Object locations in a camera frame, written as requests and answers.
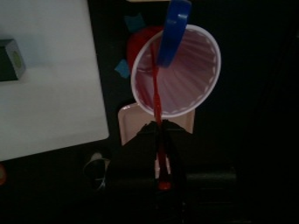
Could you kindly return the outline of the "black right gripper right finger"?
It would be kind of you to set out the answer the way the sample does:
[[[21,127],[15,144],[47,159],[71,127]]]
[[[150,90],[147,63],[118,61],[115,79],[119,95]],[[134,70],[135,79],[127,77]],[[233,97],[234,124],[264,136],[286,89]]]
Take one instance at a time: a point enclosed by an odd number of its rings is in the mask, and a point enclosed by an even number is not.
[[[166,149],[166,168],[171,178],[173,188],[186,188],[187,177],[183,164],[183,150],[187,149],[187,140],[191,133],[175,122],[163,120],[163,143]]]

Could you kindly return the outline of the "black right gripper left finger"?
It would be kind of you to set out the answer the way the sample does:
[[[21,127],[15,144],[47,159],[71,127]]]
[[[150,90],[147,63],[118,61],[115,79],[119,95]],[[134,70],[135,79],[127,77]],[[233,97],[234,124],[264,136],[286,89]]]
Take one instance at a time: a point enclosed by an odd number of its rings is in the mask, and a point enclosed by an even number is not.
[[[157,131],[157,123],[150,122],[113,157],[106,176],[109,190],[155,188]]]

